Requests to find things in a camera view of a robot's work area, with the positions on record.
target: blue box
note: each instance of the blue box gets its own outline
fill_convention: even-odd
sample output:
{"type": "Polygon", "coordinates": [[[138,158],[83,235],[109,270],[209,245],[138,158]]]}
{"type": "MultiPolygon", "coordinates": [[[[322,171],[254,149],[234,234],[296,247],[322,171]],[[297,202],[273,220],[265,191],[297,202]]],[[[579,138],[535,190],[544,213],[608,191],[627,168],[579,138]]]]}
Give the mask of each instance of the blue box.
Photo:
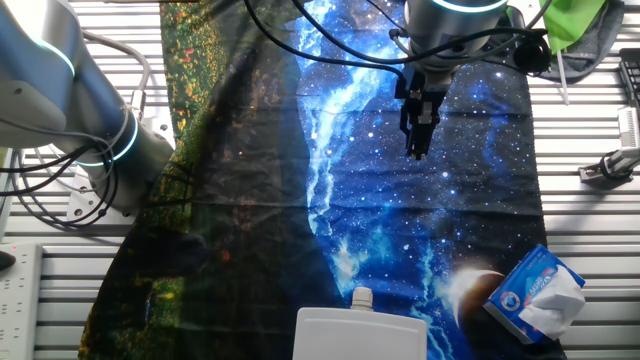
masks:
{"type": "Polygon", "coordinates": [[[565,267],[580,287],[584,286],[584,279],[544,246],[538,245],[518,263],[484,303],[484,308],[524,344],[536,343],[544,334],[518,315],[558,272],[558,265],[565,267]]]}

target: power strip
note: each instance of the power strip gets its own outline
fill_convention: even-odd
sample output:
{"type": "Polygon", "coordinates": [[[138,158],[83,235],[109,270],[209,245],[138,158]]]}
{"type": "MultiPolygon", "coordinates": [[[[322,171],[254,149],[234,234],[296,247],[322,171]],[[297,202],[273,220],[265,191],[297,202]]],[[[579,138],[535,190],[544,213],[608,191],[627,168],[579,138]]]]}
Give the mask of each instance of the power strip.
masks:
{"type": "Polygon", "coordinates": [[[0,360],[33,359],[42,246],[0,245],[16,263],[0,272],[0,360]]]}

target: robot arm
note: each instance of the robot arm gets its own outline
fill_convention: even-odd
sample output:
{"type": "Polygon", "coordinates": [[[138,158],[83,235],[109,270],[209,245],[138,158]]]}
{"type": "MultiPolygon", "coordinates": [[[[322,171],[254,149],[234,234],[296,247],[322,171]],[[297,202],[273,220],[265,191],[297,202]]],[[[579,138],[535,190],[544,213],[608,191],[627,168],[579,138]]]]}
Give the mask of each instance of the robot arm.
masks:
{"type": "MultiPolygon", "coordinates": [[[[173,150],[142,126],[140,109],[128,107],[100,71],[67,0],[0,0],[0,53],[9,54],[0,57],[0,146],[53,143],[69,153],[92,145],[91,136],[104,139],[112,147],[119,174],[112,205],[121,211],[137,210],[173,150]]],[[[140,93],[134,98],[142,99],[140,93]]],[[[87,153],[77,163],[91,179],[104,178],[97,153],[87,153]]]]}
{"type": "MultiPolygon", "coordinates": [[[[405,35],[409,37],[409,48],[401,45],[400,47],[411,56],[480,31],[493,29],[505,14],[507,6],[512,6],[512,27],[525,28],[525,24],[543,26],[538,21],[542,12],[537,0],[407,0],[404,13],[407,23],[405,35]]],[[[396,86],[395,97],[404,100],[400,114],[400,129],[407,138],[407,156],[420,160],[429,152],[433,132],[440,122],[439,107],[460,64],[481,60],[510,44],[516,47],[520,45],[517,37],[514,37],[500,49],[478,54],[478,50],[487,40],[488,37],[478,38],[405,67],[407,86],[396,86]]],[[[394,41],[399,44],[397,38],[394,38],[394,41]]],[[[522,65],[523,70],[530,71],[535,67],[539,67],[537,70],[544,70],[548,67],[548,48],[546,52],[542,50],[538,54],[535,54],[536,49],[537,44],[529,49],[518,49],[533,50],[533,54],[536,55],[520,56],[519,65],[522,65]]]]}

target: starry sky pattern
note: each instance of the starry sky pattern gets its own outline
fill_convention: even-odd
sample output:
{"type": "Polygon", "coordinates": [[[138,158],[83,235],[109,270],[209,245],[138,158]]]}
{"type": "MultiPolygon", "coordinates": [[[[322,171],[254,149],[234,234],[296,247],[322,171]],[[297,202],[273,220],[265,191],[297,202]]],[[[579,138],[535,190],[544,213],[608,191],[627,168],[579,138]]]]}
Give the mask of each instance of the starry sky pattern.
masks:
{"type": "MultiPolygon", "coordinates": [[[[401,19],[402,5],[379,3],[401,19]]],[[[305,6],[353,48],[402,53],[390,24],[365,1],[305,6]]],[[[299,50],[356,60],[299,18],[299,50]]],[[[489,64],[462,67],[423,161],[405,157],[395,75],[298,58],[299,116],[310,151],[308,220],[345,301],[356,286],[376,311],[427,322],[430,360],[473,359],[449,287],[467,264],[508,273],[546,244],[528,85],[489,64]]]]}

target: green bag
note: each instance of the green bag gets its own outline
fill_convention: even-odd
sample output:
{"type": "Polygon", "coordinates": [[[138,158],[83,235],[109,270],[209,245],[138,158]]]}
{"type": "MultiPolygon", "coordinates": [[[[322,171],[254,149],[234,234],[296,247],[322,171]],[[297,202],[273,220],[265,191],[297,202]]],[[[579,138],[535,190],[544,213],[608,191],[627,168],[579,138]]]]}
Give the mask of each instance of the green bag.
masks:
{"type": "Polygon", "coordinates": [[[578,41],[607,0],[553,0],[544,14],[553,54],[578,41]]]}

